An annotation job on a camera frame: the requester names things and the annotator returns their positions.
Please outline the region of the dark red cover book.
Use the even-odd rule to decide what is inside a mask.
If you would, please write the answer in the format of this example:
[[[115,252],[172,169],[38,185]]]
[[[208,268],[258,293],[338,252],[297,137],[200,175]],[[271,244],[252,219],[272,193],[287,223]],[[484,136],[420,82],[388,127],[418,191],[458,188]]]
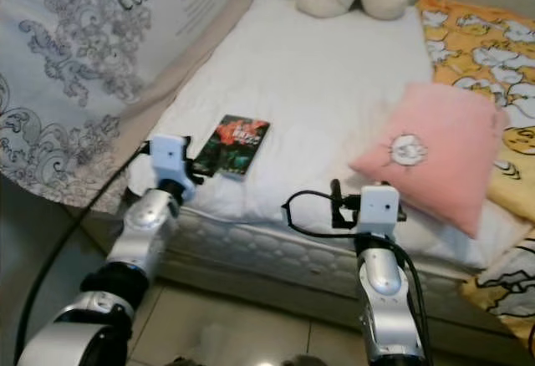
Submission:
[[[244,179],[271,123],[241,115],[225,115],[199,155],[209,159],[209,176]]]

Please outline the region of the pink pillow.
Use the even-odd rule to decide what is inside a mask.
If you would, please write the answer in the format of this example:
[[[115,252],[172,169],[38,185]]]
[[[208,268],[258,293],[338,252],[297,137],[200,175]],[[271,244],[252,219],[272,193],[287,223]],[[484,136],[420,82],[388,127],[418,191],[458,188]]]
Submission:
[[[390,183],[405,203],[475,239],[507,123],[485,95],[447,84],[409,84],[349,167],[370,181]]]

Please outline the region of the white quilted mattress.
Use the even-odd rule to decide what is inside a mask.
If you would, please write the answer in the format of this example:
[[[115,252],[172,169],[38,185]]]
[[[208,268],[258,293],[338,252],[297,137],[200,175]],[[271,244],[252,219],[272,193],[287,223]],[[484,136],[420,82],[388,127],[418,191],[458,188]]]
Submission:
[[[287,227],[225,222],[183,209],[157,275],[345,327],[358,325],[356,258]]]

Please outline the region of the white quilt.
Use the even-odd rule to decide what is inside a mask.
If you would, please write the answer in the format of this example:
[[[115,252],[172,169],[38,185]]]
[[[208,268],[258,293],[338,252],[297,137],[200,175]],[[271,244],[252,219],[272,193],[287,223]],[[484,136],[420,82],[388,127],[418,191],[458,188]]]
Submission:
[[[283,203],[295,191],[326,191],[332,179],[349,193],[374,184],[350,161],[377,137],[405,88],[432,83],[431,73],[414,8],[398,21],[362,13],[317,19],[288,0],[253,0],[156,129],[190,136],[192,152],[227,114],[270,122],[270,130],[244,179],[213,176],[184,209],[283,228]],[[488,197],[475,239],[409,203],[404,210],[396,239],[411,256],[466,269],[486,269],[530,226]]]

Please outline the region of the dark robot right foot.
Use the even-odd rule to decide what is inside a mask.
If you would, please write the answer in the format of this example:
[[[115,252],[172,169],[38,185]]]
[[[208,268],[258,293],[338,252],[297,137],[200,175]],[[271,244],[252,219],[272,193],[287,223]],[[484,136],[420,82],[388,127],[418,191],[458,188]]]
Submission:
[[[294,355],[294,358],[283,361],[282,366],[328,366],[323,359],[307,354]]]

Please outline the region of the dark robot foot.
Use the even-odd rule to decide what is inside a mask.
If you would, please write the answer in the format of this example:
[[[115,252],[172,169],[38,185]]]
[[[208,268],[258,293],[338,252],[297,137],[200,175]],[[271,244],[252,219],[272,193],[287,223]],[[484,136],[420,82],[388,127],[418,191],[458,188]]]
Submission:
[[[294,358],[283,361],[282,366],[328,366],[323,359],[307,354],[294,355]]]
[[[166,363],[165,366],[206,366],[203,363],[197,361],[197,359],[187,358],[186,356],[176,356],[170,363]]]

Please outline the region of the dark robot left foot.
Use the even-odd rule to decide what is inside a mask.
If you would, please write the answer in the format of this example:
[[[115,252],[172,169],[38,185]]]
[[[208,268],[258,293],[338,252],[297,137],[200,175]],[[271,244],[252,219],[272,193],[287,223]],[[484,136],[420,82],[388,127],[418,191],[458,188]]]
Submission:
[[[197,361],[197,359],[187,358],[186,356],[176,356],[170,363],[166,363],[165,366],[206,366],[203,363]]]

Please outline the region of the orange yellow cartoon print blanket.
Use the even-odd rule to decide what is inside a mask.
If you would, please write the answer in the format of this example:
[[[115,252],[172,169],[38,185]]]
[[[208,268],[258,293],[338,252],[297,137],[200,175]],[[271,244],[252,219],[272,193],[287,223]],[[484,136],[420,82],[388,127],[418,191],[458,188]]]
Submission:
[[[535,358],[535,19],[455,0],[415,6],[433,80],[485,95],[507,114],[488,197],[530,226],[460,291]]]

